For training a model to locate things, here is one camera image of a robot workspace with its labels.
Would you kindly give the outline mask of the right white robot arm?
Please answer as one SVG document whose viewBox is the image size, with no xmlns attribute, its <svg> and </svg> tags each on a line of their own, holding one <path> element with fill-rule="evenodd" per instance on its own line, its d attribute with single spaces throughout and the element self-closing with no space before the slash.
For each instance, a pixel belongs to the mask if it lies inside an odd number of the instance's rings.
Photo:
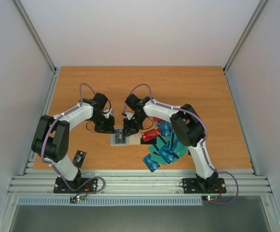
<svg viewBox="0 0 280 232">
<path fill-rule="evenodd" d="M 123 113 L 123 135 L 128 137 L 142 130 L 147 117 L 157 117 L 171 123 L 178 140 L 188 148 L 196 167 L 198 187 L 207 192 L 213 189 L 218 174 L 213 167 L 206 149 L 206 127 L 193 107 L 189 104 L 173 106 L 150 97 L 143 99 L 131 94 L 125 104 L 133 111 L 130 116 Z"/>
</svg>

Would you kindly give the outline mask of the teal VIP card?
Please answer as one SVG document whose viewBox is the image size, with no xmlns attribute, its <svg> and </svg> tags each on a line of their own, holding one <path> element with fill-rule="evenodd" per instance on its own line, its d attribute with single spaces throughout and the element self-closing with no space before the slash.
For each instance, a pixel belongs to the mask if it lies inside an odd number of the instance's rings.
<svg viewBox="0 0 280 232">
<path fill-rule="evenodd" d="M 174 146 L 174 153 L 179 157 L 183 157 L 185 153 L 188 151 L 188 148 L 184 146 L 181 142 L 178 142 L 177 145 Z"/>
</svg>

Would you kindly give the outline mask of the beige card holder wallet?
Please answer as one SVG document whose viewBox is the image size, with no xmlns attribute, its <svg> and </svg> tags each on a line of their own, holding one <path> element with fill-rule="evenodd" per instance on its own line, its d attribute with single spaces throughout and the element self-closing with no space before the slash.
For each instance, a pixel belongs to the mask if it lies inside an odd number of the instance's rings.
<svg viewBox="0 0 280 232">
<path fill-rule="evenodd" d="M 140 145 L 142 135 L 140 133 L 124 136 L 123 129 L 115 129 L 115 134 L 110 135 L 111 146 Z"/>
</svg>

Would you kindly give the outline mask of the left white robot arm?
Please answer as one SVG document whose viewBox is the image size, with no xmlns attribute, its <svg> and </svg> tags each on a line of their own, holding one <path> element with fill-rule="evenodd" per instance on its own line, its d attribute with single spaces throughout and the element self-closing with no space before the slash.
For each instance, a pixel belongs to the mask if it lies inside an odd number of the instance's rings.
<svg viewBox="0 0 280 232">
<path fill-rule="evenodd" d="M 81 99 L 64 113 L 43 115 L 39 119 L 31 149 L 56 171 L 58 182 L 62 182 L 63 188 L 70 192 L 78 192 L 86 184 L 80 170 L 67 155 L 70 131 L 84 121 L 91 121 L 95 124 L 96 133 L 114 134 L 113 109 L 104 111 L 108 102 L 104 94 L 96 93 L 93 99 Z"/>
</svg>

